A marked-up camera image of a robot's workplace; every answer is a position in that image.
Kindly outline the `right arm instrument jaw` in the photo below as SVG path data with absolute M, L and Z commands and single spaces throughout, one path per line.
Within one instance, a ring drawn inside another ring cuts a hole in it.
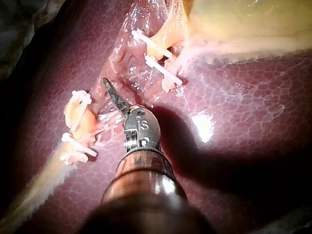
M 131 104 L 117 92 L 108 78 L 103 78 L 102 81 L 113 104 L 117 107 L 122 115 L 129 115 Z

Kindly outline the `right arm instrument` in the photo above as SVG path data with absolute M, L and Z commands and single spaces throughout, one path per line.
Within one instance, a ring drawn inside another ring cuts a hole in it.
M 126 152 L 136 149 L 160 150 L 161 130 L 156 116 L 142 105 L 130 107 L 124 122 Z

